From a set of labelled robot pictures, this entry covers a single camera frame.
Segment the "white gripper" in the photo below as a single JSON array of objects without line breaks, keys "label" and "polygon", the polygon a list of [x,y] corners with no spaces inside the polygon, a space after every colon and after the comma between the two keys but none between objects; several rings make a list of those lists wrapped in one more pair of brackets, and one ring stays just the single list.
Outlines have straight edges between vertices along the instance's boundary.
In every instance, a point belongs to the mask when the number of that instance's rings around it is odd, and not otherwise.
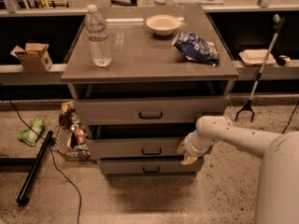
[{"label": "white gripper", "polygon": [[197,132],[189,133],[178,145],[178,154],[184,155],[180,162],[182,165],[191,165],[197,157],[203,156],[215,144],[211,138],[199,135]]}]

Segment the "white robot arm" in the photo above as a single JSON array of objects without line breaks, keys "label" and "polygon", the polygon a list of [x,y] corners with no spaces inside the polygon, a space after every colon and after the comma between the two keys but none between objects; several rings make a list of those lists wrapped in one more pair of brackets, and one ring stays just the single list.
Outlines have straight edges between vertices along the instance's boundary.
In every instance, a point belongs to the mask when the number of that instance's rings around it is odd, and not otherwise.
[{"label": "white robot arm", "polygon": [[254,223],[299,224],[299,132],[252,130],[225,116],[203,116],[178,145],[181,163],[194,163],[220,141],[262,160]]}]

